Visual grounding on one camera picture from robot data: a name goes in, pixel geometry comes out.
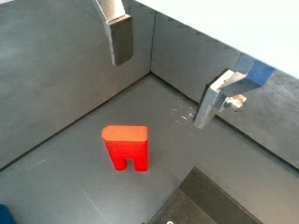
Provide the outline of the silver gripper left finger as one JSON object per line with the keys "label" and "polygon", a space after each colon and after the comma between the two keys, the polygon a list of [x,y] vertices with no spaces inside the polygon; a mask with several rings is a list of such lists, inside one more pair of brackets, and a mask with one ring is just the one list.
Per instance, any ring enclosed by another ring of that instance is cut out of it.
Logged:
{"label": "silver gripper left finger", "polygon": [[102,19],[112,63],[117,67],[133,56],[133,19],[121,0],[92,1]]}

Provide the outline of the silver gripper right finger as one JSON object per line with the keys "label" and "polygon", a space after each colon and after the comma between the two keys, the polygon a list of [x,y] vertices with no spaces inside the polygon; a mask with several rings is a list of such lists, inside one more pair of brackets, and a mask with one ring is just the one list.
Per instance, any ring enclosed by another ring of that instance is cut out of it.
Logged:
{"label": "silver gripper right finger", "polygon": [[261,88],[275,70],[268,64],[241,53],[235,69],[225,69],[207,85],[193,125],[203,129],[224,109],[237,111],[247,101],[244,93]]}

